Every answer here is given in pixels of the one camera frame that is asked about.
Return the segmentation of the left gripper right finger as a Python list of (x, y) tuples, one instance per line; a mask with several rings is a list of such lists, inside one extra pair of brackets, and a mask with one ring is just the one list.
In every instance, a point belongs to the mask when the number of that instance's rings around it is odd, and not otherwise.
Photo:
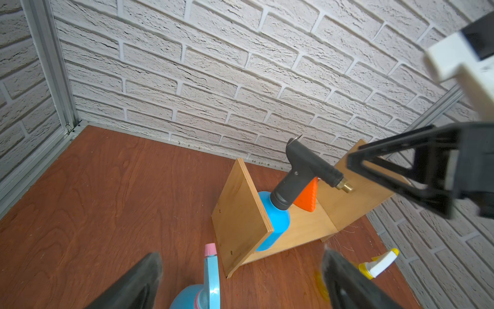
[(333, 308), (401, 307), (333, 249), (324, 251), (321, 271), (321, 280)]

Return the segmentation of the blue pressure sprayer grey handle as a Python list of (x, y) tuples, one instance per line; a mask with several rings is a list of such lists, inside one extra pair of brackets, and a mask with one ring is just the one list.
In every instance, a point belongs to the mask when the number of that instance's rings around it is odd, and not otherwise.
[(258, 252), (267, 251), (289, 229), (291, 218), (288, 209), (314, 179), (324, 180), (331, 187), (346, 193), (353, 190), (343, 173), (312, 152), (297, 138), (289, 139), (286, 156), (292, 166), (289, 173), (271, 193), (259, 193), (274, 231), (258, 247)]

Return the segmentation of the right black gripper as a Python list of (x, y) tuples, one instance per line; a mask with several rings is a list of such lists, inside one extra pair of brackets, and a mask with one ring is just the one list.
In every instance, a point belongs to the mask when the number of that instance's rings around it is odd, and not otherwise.
[[(384, 159), (413, 150), (410, 167)], [(468, 198), (493, 218), (493, 123), (427, 126), (360, 146), (347, 168), (445, 219)]]

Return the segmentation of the yellow transparent spray bottle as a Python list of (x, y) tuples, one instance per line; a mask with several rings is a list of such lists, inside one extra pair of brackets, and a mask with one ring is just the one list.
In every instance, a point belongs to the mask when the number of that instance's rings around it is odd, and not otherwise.
[[(361, 274), (363, 274), (367, 279), (372, 280), (377, 278), (382, 272), (384, 272), (388, 267), (390, 267), (397, 257), (400, 255), (400, 251), (397, 248), (392, 248), (386, 253), (373, 257), (370, 262), (354, 263), (351, 265), (356, 267)], [(316, 286), (322, 295), (322, 297), (329, 301), (329, 292), (325, 287), (324, 280), (322, 278), (322, 273), (320, 271), (315, 273)]]

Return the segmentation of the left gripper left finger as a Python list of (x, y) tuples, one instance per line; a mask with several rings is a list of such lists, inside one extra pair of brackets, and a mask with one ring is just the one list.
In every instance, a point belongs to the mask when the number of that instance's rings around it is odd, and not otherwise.
[(149, 253), (87, 307), (153, 308), (162, 275), (160, 254)]

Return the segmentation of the light blue egg spray bottle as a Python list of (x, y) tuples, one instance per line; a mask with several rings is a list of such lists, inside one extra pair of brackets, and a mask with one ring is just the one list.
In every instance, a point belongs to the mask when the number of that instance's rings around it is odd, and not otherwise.
[(208, 243), (204, 250), (204, 282), (184, 288), (170, 308), (221, 308), (219, 264), (215, 243)]

